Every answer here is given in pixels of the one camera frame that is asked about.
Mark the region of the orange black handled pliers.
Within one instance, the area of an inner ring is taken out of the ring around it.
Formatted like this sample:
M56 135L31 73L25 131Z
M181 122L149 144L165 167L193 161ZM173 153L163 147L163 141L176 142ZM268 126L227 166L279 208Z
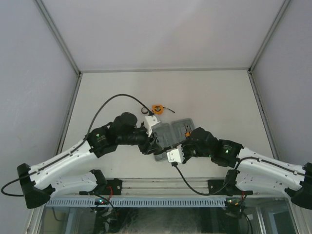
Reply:
M191 128L189 125L185 125L185 137L188 138L192 132Z

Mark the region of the grey plastic tool case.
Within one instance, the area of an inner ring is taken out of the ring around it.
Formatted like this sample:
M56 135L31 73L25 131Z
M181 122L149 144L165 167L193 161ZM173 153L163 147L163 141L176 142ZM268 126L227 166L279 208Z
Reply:
M162 148L166 148L185 140L185 125L189 125L192 131L195 129L191 118L156 125L153 128L153 133L157 136L158 144Z

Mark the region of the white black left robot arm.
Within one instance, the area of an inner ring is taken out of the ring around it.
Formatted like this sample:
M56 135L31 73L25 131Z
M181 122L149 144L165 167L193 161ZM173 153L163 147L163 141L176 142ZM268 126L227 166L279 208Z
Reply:
M114 121L94 128L83 140L55 157L37 165L17 167L26 207L34 209L58 195L79 193L102 195L108 182L99 169L79 176L64 177L77 166L114 152L119 145L135 145L144 155L162 151L153 129L161 124L155 115L146 116L140 127L137 117L122 113Z

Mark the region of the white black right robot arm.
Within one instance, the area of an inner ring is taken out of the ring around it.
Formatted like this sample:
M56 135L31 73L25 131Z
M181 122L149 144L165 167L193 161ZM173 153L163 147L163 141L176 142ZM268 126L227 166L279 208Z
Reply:
M312 165L294 165L260 155L240 143L217 139L203 128L194 129L181 144L183 163L192 157L208 157L228 167L221 186L226 195L257 192L283 195L301 208L312 208Z

